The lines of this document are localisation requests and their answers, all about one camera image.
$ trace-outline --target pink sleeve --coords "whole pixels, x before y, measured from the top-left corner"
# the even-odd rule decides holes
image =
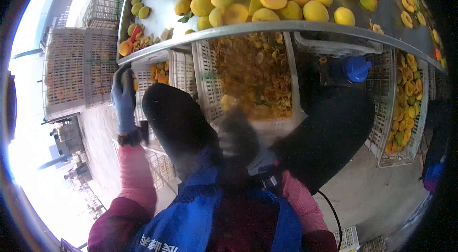
[[[120,146],[118,160],[121,175],[121,193],[118,197],[135,201],[153,217],[157,196],[145,150],[140,145]]]
[[[289,170],[283,172],[283,196],[299,216],[303,227],[302,234],[319,230],[328,231],[323,220],[323,212],[317,202],[308,188],[294,178]]]

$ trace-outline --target blue container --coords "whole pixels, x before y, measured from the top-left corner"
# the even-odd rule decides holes
[[[350,57],[345,62],[345,73],[350,83],[359,83],[366,80],[369,68],[372,66],[370,61],[362,57]]]
[[[334,80],[335,84],[363,82],[371,66],[372,63],[362,57],[347,57],[334,64],[329,64],[329,77]]]

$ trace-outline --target black cable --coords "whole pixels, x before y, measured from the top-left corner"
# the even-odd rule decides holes
[[[337,213],[334,209],[334,206],[331,204],[331,201],[327,198],[326,195],[324,195],[324,193],[318,191],[319,194],[323,195],[324,199],[326,199],[326,201],[329,203],[329,206],[331,207],[331,209],[333,210],[333,213],[334,213],[334,216],[336,218],[336,221],[337,221],[337,226],[339,227],[339,246],[337,247],[337,250],[340,250],[340,245],[342,244],[342,228],[340,227],[340,221],[339,221],[339,217],[337,217]]]

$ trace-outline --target crate of peach slices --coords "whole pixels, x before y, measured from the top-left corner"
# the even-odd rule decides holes
[[[193,43],[199,102],[216,130],[240,107],[267,144],[303,120],[288,32],[257,32]]]
[[[425,128],[428,107],[428,65],[398,51],[396,98],[391,131],[380,166],[407,165],[414,160]]]

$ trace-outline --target blue vest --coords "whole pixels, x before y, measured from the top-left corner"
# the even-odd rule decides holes
[[[205,149],[201,154],[210,154]],[[136,234],[130,246],[132,252],[203,252],[212,230],[213,211],[223,190],[215,184],[218,169],[202,167],[183,185],[167,209],[156,215]],[[284,197],[256,190],[253,198],[276,205],[279,209],[272,252],[303,251],[302,226]]]

